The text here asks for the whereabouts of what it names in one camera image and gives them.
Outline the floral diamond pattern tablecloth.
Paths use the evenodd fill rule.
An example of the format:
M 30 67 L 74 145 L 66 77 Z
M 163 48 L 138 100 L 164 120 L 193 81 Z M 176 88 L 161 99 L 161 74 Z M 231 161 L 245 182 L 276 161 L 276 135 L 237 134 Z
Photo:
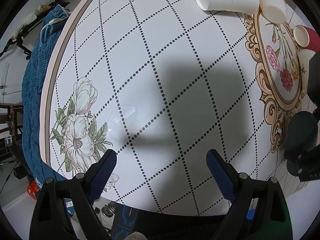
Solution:
M 276 177 L 285 196 L 292 116 L 313 111 L 302 90 L 295 25 L 205 12 L 195 0 L 82 0 L 48 64 L 41 99 L 41 159 L 69 179 L 108 150 L 117 164 L 102 196 L 156 213 L 226 213 L 206 165 L 214 148 L 253 179 Z

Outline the dark teal cup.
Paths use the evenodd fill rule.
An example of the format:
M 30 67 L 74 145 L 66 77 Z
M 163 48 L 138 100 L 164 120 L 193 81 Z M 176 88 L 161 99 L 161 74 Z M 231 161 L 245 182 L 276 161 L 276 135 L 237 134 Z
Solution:
M 288 125 L 287 160 L 288 172 L 301 182 L 319 180 L 318 120 L 307 111 L 295 114 Z

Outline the red paper cup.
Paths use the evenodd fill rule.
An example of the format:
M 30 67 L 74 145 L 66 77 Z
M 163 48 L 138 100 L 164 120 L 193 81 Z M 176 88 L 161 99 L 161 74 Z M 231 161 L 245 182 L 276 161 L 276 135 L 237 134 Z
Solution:
M 293 29 L 293 36 L 300 47 L 315 52 L 319 51 L 320 38 L 313 29 L 303 25 L 296 25 Z

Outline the orange and white cup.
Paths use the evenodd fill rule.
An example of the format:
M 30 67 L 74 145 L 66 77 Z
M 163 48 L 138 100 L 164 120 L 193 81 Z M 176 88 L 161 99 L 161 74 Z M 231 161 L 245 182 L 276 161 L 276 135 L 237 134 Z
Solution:
M 265 18 L 275 24 L 286 21 L 285 0 L 260 0 L 260 8 Z

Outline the blue knitted blanket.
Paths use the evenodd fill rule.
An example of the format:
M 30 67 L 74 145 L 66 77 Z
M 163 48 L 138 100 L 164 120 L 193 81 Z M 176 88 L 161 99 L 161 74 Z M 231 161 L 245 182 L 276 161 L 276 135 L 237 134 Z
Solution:
M 42 21 L 42 28 L 31 52 L 22 81 L 23 132 L 22 150 L 33 178 L 42 187 L 49 177 L 56 181 L 65 178 L 45 164 L 40 155 L 40 104 L 43 83 L 53 49 L 69 17 L 60 5 Z

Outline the white cup black calligraphy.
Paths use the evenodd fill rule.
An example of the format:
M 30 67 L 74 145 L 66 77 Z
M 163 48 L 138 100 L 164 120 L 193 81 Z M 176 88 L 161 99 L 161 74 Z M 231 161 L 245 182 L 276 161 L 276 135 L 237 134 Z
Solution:
M 302 49 L 298 53 L 301 77 L 302 77 L 302 90 L 306 91 L 308 87 L 309 80 L 309 62 L 311 58 L 315 55 L 313 50 Z

